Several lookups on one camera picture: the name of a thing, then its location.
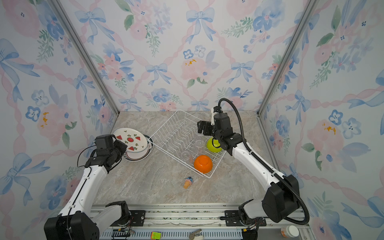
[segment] wallpaper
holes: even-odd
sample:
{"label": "wallpaper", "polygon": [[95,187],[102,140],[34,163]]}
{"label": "wallpaper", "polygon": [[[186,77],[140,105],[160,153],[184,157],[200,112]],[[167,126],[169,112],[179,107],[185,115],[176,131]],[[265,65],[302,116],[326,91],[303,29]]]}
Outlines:
{"label": "wallpaper", "polygon": [[0,4],[0,239],[45,239],[116,117],[46,1]]}
{"label": "wallpaper", "polygon": [[258,109],[307,1],[61,3],[121,111],[207,111]]}
{"label": "wallpaper", "polygon": [[384,239],[383,11],[320,0],[263,115],[317,240]]}

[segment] marble countertop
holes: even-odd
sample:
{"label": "marble countertop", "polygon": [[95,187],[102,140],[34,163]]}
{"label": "marble countertop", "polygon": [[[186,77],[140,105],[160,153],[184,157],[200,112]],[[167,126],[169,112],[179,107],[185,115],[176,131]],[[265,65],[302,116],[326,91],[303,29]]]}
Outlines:
{"label": "marble countertop", "polygon": [[[189,112],[201,120],[210,120],[210,112]],[[121,112],[114,130],[130,127],[151,136],[173,112]],[[236,115],[228,115],[235,132],[240,132]],[[266,143],[253,111],[241,111],[245,137],[253,149],[271,164]],[[193,184],[184,189],[185,179]],[[226,203],[242,204],[265,195],[251,172],[238,160],[225,153],[211,178],[198,175],[155,147],[139,162],[124,158],[111,171],[100,187],[94,204],[105,205],[125,200],[128,204]]]}

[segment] white wire dish rack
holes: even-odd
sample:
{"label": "white wire dish rack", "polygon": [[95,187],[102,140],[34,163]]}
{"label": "white wire dish rack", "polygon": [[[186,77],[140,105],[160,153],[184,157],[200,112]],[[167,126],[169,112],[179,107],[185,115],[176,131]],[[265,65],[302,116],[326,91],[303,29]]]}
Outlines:
{"label": "white wire dish rack", "polygon": [[[210,136],[197,133],[199,118],[178,109],[152,136],[154,145],[161,151],[195,171],[201,176],[210,178],[215,172],[225,151],[218,153],[207,149],[207,141]],[[213,168],[203,174],[194,168],[194,161],[200,155],[211,158]]]}

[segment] white plate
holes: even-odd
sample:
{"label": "white plate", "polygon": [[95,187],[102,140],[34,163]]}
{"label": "white plate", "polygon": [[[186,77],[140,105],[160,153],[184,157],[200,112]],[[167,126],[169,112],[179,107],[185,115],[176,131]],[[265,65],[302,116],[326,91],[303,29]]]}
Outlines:
{"label": "white plate", "polygon": [[142,152],[147,148],[147,139],[135,129],[122,127],[117,129],[113,135],[127,145],[127,152]]}
{"label": "white plate", "polygon": [[144,158],[146,158],[151,153],[151,151],[153,149],[153,141],[149,136],[147,136],[147,135],[144,135],[144,136],[148,142],[147,150],[142,151],[142,152],[125,152],[124,158],[126,160],[128,160],[129,162],[138,162],[140,160],[143,160]]}

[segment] plastic jar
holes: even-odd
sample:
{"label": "plastic jar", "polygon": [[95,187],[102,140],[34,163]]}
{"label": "plastic jar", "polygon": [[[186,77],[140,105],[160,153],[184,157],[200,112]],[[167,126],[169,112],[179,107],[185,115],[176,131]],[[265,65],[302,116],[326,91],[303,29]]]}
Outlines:
{"label": "plastic jar", "polygon": [[297,229],[297,227],[293,225],[282,227],[280,231],[281,231],[281,235],[285,238],[293,238],[299,235],[299,230]]}

